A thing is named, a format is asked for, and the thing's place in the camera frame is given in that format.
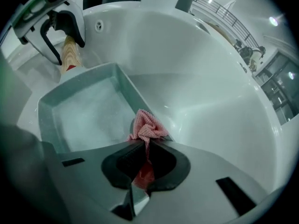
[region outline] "metal railing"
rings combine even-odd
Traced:
[[[193,1],[206,8],[207,10],[215,13],[217,17],[229,24],[244,44],[246,44],[249,47],[258,47],[257,42],[255,41],[251,33],[246,29],[246,27],[233,14],[231,14],[225,7],[220,5],[218,2],[215,2],[214,0]]]

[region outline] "ceiling light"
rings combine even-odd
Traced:
[[[291,72],[289,72],[289,78],[290,78],[291,80],[293,80],[293,79],[294,79],[294,74],[291,73]]]
[[[269,21],[273,26],[277,27],[278,23],[274,17],[269,17]]]

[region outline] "gray dustpan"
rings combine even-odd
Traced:
[[[57,153],[124,142],[146,102],[122,69],[108,63],[63,82],[38,103],[42,141]]]

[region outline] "pink cloth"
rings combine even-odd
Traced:
[[[138,110],[134,120],[133,133],[129,135],[128,141],[142,139],[145,142],[146,158],[149,160],[150,138],[159,139],[167,135],[167,130],[151,113]]]
[[[137,187],[146,190],[148,184],[155,180],[154,170],[149,161],[150,138],[159,139],[167,135],[167,130],[152,114],[145,110],[138,110],[133,124],[133,133],[129,135],[128,141],[142,139],[145,142],[147,161],[133,180]]]

